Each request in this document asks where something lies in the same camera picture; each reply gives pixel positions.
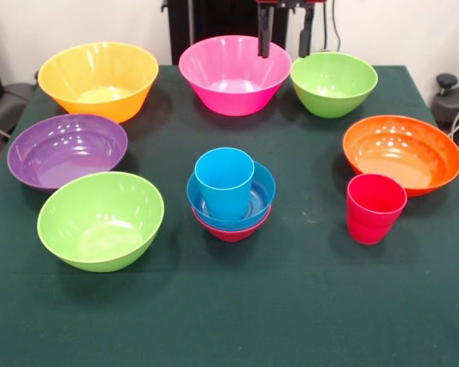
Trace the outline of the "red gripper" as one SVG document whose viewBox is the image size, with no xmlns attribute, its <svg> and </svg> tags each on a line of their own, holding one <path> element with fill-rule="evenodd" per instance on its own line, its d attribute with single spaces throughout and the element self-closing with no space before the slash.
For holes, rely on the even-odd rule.
<svg viewBox="0 0 459 367">
<path fill-rule="evenodd" d="M 299 35 L 298 56 L 307 57 L 311 52 L 312 24 L 314 20 L 314 3 L 323 3 L 327 0 L 256 0 L 258 15 L 258 55 L 269 57 L 271 42 L 272 6 L 268 4 L 306 4 L 303 29 Z"/>
</svg>

